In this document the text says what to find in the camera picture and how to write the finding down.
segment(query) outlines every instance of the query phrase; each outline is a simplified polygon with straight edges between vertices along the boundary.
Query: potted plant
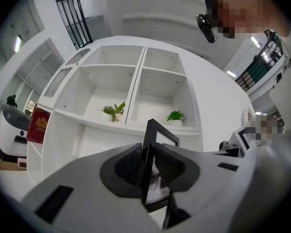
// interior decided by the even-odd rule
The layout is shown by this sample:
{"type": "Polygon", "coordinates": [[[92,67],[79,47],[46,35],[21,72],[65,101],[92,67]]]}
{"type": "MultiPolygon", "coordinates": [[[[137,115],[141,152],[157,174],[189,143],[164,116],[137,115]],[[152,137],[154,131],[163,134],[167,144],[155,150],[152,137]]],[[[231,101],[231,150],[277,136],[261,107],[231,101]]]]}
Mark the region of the potted plant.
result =
{"type": "Polygon", "coordinates": [[[104,121],[112,122],[116,118],[115,109],[112,106],[105,106],[103,107],[103,110],[100,111],[104,112],[101,116],[104,121]]]}
{"type": "Polygon", "coordinates": [[[115,107],[115,118],[113,121],[119,122],[122,119],[123,112],[124,112],[124,107],[125,107],[125,102],[123,102],[121,105],[117,106],[114,104],[115,107]]]}
{"type": "Polygon", "coordinates": [[[167,117],[167,122],[172,126],[183,126],[181,118],[184,117],[184,114],[179,111],[172,111],[167,117]]]}

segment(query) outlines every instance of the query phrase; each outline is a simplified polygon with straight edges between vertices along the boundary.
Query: black window grille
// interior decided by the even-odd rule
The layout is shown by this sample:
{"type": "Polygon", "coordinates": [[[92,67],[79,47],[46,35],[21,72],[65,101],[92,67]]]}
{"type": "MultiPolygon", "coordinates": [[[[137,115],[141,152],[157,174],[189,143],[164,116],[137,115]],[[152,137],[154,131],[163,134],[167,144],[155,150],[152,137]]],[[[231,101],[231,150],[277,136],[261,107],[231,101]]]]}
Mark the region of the black window grille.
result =
{"type": "Polygon", "coordinates": [[[56,0],[56,3],[76,49],[92,43],[80,0],[56,0]]]}
{"type": "Polygon", "coordinates": [[[236,83],[244,90],[249,90],[279,61],[283,55],[279,35],[270,30],[264,31],[267,43],[253,59],[249,67],[236,79],[236,83]]]}

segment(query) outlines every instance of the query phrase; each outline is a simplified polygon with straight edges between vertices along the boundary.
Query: person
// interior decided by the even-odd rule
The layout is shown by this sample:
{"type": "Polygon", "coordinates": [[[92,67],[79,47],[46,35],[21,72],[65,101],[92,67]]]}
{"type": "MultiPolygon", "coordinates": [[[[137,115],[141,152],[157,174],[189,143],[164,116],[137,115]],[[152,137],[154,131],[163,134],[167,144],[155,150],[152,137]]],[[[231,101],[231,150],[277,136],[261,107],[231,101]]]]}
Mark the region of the person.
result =
{"type": "Polygon", "coordinates": [[[9,104],[11,106],[15,106],[15,98],[16,98],[16,95],[14,94],[13,96],[9,96],[7,99],[6,99],[6,104],[9,104]]]}
{"type": "Polygon", "coordinates": [[[283,77],[270,97],[279,110],[287,130],[291,130],[291,22],[273,0],[205,0],[213,27],[224,36],[256,34],[273,30],[280,36],[285,56],[283,77]]]}

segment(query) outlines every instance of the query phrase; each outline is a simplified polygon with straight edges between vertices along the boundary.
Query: green plant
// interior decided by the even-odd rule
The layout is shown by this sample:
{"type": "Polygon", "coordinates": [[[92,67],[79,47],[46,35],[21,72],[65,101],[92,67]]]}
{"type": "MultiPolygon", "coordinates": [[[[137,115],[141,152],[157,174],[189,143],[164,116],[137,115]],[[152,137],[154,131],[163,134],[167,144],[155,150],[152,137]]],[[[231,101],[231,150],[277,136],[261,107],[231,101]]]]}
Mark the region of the green plant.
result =
{"type": "Polygon", "coordinates": [[[112,119],[116,118],[115,109],[112,106],[105,106],[103,107],[103,110],[100,110],[100,111],[103,111],[106,114],[112,115],[112,119]]]}
{"type": "Polygon", "coordinates": [[[170,120],[181,120],[184,117],[184,114],[179,111],[172,111],[167,117],[167,122],[170,120]]]}
{"type": "Polygon", "coordinates": [[[116,104],[114,104],[114,107],[115,107],[116,114],[122,114],[123,113],[122,110],[125,107],[125,102],[123,102],[120,106],[117,106],[116,104]]]}

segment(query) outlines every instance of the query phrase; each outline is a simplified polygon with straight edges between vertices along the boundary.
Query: red book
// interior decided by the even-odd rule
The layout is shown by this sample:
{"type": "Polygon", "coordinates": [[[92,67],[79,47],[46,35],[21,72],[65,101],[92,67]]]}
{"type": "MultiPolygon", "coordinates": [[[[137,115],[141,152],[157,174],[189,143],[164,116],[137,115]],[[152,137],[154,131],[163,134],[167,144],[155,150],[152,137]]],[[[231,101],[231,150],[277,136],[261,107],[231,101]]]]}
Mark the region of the red book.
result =
{"type": "Polygon", "coordinates": [[[35,107],[27,132],[27,140],[36,143],[43,143],[45,130],[49,121],[50,113],[35,107]]]}

